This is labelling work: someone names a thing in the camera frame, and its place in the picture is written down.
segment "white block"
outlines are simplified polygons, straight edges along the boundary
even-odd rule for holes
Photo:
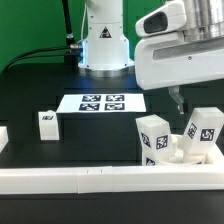
[[[215,107],[196,108],[190,118],[181,148],[189,154],[207,153],[214,145],[224,124],[224,114]]]
[[[8,133],[6,127],[0,127],[0,153],[8,143]]]
[[[153,161],[174,155],[169,123],[157,115],[136,119],[141,145]]]
[[[0,194],[78,193],[78,168],[1,169]]]
[[[112,167],[87,168],[77,174],[78,193],[112,192]]]
[[[114,167],[113,192],[224,189],[224,166]]]
[[[58,120],[56,112],[39,112],[41,140],[59,140]]]

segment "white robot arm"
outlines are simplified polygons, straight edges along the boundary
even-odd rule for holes
[[[123,34],[123,0],[86,0],[86,7],[88,36],[79,67],[103,76],[133,66]]]
[[[138,85],[168,87],[184,113],[179,86],[224,78],[224,1],[173,0],[140,19]]]

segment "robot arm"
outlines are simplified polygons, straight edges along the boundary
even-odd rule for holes
[[[184,2],[182,0],[169,1],[140,19],[136,23],[136,32],[140,37],[149,37],[178,30],[186,22]]]

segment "small white block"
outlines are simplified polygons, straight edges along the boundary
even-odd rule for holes
[[[6,127],[0,127],[0,153],[8,143],[8,133]]]
[[[224,124],[224,114],[216,107],[196,108],[181,139],[188,154],[207,153],[214,145]]]
[[[136,119],[142,148],[153,161],[167,159],[174,155],[170,126],[157,115]]]
[[[58,120],[56,112],[39,112],[41,140],[59,140]]]

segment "black cable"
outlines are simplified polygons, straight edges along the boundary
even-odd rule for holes
[[[66,43],[67,45],[74,44],[75,39],[72,33],[68,0],[62,0],[62,5],[63,5],[64,18],[65,18]]]
[[[14,64],[17,61],[26,59],[27,56],[32,55],[32,54],[37,54],[37,53],[43,53],[43,52],[52,52],[52,51],[61,51],[61,50],[68,50],[70,49],[70,46],[63,46],[63,47],[51,47],[51,48],[42,48],[42,49],[37,49],[37,50],[32,50],[32,51],[28,51],[26,53],[23,53],[19,56],[17,56],[16,58],[14,58],[13,60],[11,60],[3,69],[3,72],[7,72],[8,69],[11,67],[12,64]]]
[[[16,58],[23,58],[23,57],[26,57],[26,56],[29,56],[29,55],[32,55],[32,54],[37,54],[37,53],[60,51],[60,50],[69,50],[69,49],[70,49],[70,46],[36,49],[36,50],[32,50],[32,51],[28,51],[26,53],[23,53],[23,54],[17,56]]]
[[[7,72],[8,69],[16,62],[25,60],[25,59],[32,59],[32,58],[47,58],[47,57],[64,57],[64,54],[56,54],[56,55],[36,55],[36,56],[28,56],[28,57],[20,57],[15,58],[12,61],[10,61],[7,66],[3,69],[3,72]]]

